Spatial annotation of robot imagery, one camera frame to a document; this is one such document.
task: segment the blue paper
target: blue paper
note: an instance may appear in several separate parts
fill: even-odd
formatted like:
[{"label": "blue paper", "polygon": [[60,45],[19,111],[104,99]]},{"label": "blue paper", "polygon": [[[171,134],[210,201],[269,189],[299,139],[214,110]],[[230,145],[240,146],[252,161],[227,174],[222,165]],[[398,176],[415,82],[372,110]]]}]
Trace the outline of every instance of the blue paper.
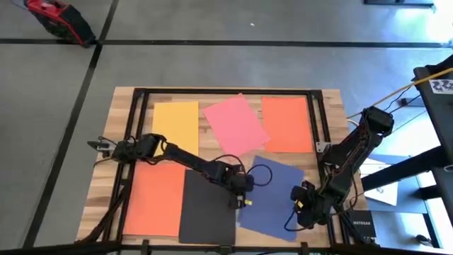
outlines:
[{"label": "blue paper", "polygon": [[[296,167],[288,166],[262,157],[255,157],[253,165],[265,164],[272,169],[273,179],[264,187],[255,186],[247,193],[246,199],[251,201],[241,209],[239,222],[241,227],[267,234],[273,237],[294,241],[296,232],[288,232],[284,225],[292,213],[294,202],[290,199],[293,186],[300,186],[304,172]],[[268,170],[258,166],[251,172],[256,183],[266,183],[269,179]],[[297,219],[293,217],[288,228],[294,229]]]}]

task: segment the red object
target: red object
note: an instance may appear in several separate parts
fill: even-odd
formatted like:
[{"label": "red object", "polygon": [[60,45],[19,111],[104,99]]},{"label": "red object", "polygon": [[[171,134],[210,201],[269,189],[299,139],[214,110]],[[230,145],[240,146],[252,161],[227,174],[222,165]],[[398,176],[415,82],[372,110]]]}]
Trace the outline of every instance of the red object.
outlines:
[{"label": "red object", "polygon": [[28,10],[49,33],[84,47],[96,39],[89,24],[72,5],[55,0],[25,1]]}]

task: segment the white paper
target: white paper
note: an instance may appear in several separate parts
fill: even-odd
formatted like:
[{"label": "white paper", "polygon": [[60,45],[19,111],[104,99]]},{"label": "white paper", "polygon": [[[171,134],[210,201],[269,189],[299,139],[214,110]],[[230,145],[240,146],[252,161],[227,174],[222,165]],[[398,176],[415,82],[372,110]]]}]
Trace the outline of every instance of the white paper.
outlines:
[{"label": "white paper", "polygon": [[[366,159],[360,167],[360,177],[363,178],[388,166],[391,165],[373,159]],[[398,200],[398,182],[367,191],[365,196],[395,206]]]}]

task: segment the yellow paper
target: yellow paper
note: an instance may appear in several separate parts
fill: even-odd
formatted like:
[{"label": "yellow paper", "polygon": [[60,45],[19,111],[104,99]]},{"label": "yellow paper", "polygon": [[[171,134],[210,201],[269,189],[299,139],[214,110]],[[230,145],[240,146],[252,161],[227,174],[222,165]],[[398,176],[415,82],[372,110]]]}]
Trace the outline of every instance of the yellow paper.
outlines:
[{"label": "yellow paper", "polygon": [[152,132],[198,156],[198,102],[155,103]]}]

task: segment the yellow cable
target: yellow cable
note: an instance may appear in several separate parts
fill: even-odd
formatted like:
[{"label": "yellow cable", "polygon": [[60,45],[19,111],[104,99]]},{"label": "yellow cable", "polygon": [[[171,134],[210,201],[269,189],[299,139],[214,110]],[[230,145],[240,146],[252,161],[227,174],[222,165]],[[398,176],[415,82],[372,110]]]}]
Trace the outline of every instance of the yellow cable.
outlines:
[{"label": "yellow cable", "polygon": [[[446,69],[446,70],[444,70],[444,71],[442,71],[442,72],[438,72],[438,73],[436,73],[436,74],[430,75],[430,76],[428,76],[428,77],[426,77],[426,78],[423,78],[423,79],[414,81],[413,83],[411,83],[411,84],[409,84],[409,85],[406,85],[406,86],[404,86],[404,87],[402,87],[402,88],[400,88],[400,89],[398,89],[398,90],[392,92],[391,94],[389,94],[388,96],[384,97],[383,99],[377,101],[376,103],[373,103],[371,106],[375,106],[375,105],[377,105],[377,104],[380,104],[380,103],[384,102],[385,100],[391,98],[392,96],[394,96],[394,95],[397,94],[398,92],[401,92],[401,91],[403,91],[403,90],[405,90],[405,89],[407,89],[407,88],[409,88],[409,87],[412,87],[412,86],[415,86],[415,85],[419,85],[419,84],[421,84],[421,83],[423,83],[423,82],[426,82],[426,81],[429,81],[429,80],[431,80],[431,79],[433,79],[433,78],[442,76],[442,75],[444,75],[444,74],[448,74],[449,72],[453,72],[453,68],[449,68],[449,69]],[[362,113],[362,112],[353,114],[353,115],[349,116],[348,119],[354,118],[355,116],[357,116],[357,115],[359,115],[359,114],[361,114],[361,113]]]}]

